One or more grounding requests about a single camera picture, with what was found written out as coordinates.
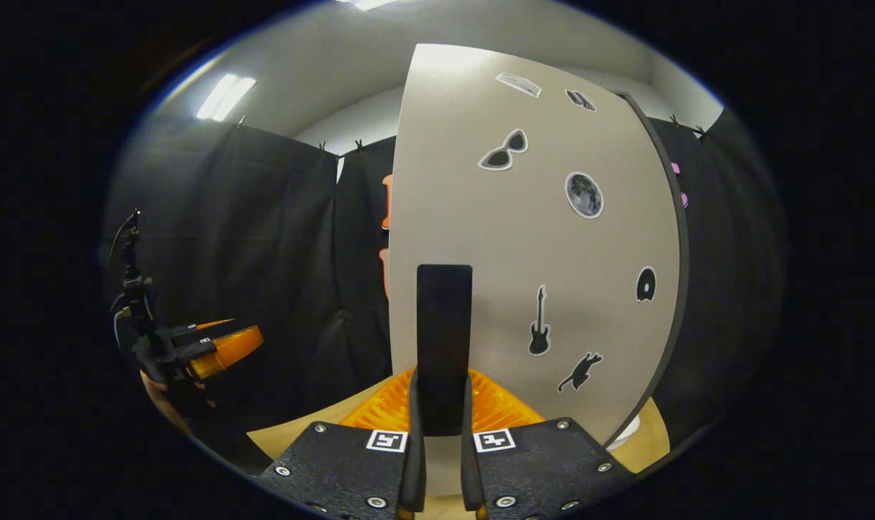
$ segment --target screw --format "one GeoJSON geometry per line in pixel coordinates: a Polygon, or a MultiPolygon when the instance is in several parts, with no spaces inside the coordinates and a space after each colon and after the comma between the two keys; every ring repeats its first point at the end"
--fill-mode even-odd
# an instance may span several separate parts
{"type": "Polygon", "coordinates": [[[367,504],[370,504],[370,507],[374,507],[376,509],[382,509],[385,506],[388,506],[388,502],[385,499],[381,499],[379,497],[370,497],[367,499],[367,504]]]}
{"type": "Polygon", "coordinates": [[[496,506],[498,507],[511,507],[517,502],[517,499],[514,497],[500,497],[496,500],[496,506]]]}

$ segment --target ceiling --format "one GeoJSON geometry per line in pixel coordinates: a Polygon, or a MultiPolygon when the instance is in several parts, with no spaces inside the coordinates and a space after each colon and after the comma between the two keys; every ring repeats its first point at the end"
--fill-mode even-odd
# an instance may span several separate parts
{"type": "Polygon", "coordinates": [[[321,0],[268,23],[203,66],[161,110],[192,115],[226,73],[257,85],[228,119],[292,137],[405,83],[417,43],[471,46],[648,82],[652,50],[552,0],[399,0],[368,12],[321,0]]]}

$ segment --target orange plastic part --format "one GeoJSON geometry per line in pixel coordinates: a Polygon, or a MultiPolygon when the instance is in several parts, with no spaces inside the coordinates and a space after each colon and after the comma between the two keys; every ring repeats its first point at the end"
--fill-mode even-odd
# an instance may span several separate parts
{"type": "Polygon", "coordinates": [[[408,419],[408,387],[415,369],[405,370],[378,389],[370,399],[350,413],[341,425],[345,427],[410,431],[408,419]]]}
{"type": "MultiPolygon", "coordinates": [[[[207,326],[225,323],[230,320],[217,321],[206,325],[197,326],[197,329],[205,329],[207,326]]],[[[215,352],[199,356],[190,361],[190,368],[197,373],[200,379],[206,379],[222,372],[229,366],[241,361],[245,356],[255,351],[263,343],[261,329],[258,326],[249,326],[248,329],[233,332],[222,338],[212,338],[215,352]]]]}
{"type": "Polygon", "coordinates": [[[543,417],[497,382],[470,369],[473,380],[473,433],[522,427],[543,417]]]}

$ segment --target sticker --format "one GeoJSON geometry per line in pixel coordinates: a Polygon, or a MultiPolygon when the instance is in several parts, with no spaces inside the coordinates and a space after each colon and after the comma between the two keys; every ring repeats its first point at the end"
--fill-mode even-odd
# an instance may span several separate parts
{"type": "Polygon", "coordinates": [[[597,218],[605,208],[605,199],[597,182],[580,171],[573,171],[566,177],[566,200],[585,218],[597,218]]]}
{"type": "Polygon", "coordinates": [[[527,136],[524,135],[522,129],[507,134],[504,138],[504,143],[488,152],[479,160],[479,168],[492,171],[500,171],[510,168],[514,164],[514,159],[511,157],[511,152],[514,154],[523,154],[527,151],[527,136]]]}
{"type": "Polygon", "coordinates": [[[557,388],[556,391],[562,393],[562,388],[570,381],[572,382],[572,388],[574,391],[579,391],[579,388],[582,388],[582,385],[588,381],[589,369],[591,369],[592,365],[595,363],[601,363],[603,359],[605,358],[603,358],[602,355],[599,355],[599,353],[595,353],[595,355],[592,355],[591,352],[586,353],[585,357],[580,359],[578,365],[575,365],[575,368],[572,369],[572,374],[559,383],[559,388],[557,388]]]}
{"type": "Polygon", "coordinates": [[[510,450],[515,447],[508,428],[476,433],[473,435],[473,440],[476,441],[476,451],[480,454],[486,451],[510,450]]]}
{"type": "Polygon", "coordinates": [[[543,304],[546,302],[546,285],[537,290],[537,321],[530,324],[530,355],[544,355],[550,349],[550,326],[543,323],[543,304]]]}
{"type": "Polygon", "coordinates": [[[521,76],[515,76],[514,74],[509,74],[507,72],[500,73],[496,76],[496,79],[505,85],[513,87],[520,92],[526,93],[526,95],[533,96],[534,98],[539,98],[540,92],[543,91],[543,89],[537,86],[536,83],[532,82],[532,80],[521,78],[521,76]]]}
{"type": "Polygon", "coordinates": [[[583,95],[583,93],[579,91],[570,91],[569,89],[566,89],[566,96],[569,96],[573,105],[582,106],[582,108],[589,112],[597,112],[598,110],[595,105],[588,100],[588,96],[583,95]]]}
{"type": "Polygon", "coordinates": [[[370,435],[370,441],[367,442],[367,450],[394,451],[397,454],[404,454],[407,440],[407,431],[374,429],[374,433],[370,435]]]}
{"type": "Polygon", "coordinates": [[[636,279],[636,301],[648,300],[652,302],[655,297],[655,271],[652,267],[643,267],[636,279]]]}
{"type": "Polygon", "coordinates": [[[389,299],[389,248],[386,247],[380,250],[380,261],[382,262],[382,289],[385,290],[385,299],[389,299]]]}
{"type": "Polygon", "coordinates": [[[382,228],[389,230],[389,216],[392,213],[392,174],[382,178],[385,185],[385,218],[382,220],[382,228]]]}

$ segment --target ceiling light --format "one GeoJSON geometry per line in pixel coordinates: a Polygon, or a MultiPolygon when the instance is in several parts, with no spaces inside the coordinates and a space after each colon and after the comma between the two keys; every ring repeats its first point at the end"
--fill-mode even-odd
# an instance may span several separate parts
{"type": "Polygon", "coordinates": [[[360,9],[361,11],[368,11],[376,9],[377,7],[385,6],[385,4],[391,4],[395,2],[395,0],[338,0],[338,2],[351,4],[351,6],[357,7],[357,9],[360,9]]]}
{"type": "Polygon", "coordinates": [[[197,112],[197,118],[223,121],[255,83],[256,80],[252,78],[238,78],[233,74],[225,74],[203,102],[203,106],[197,112]]]}

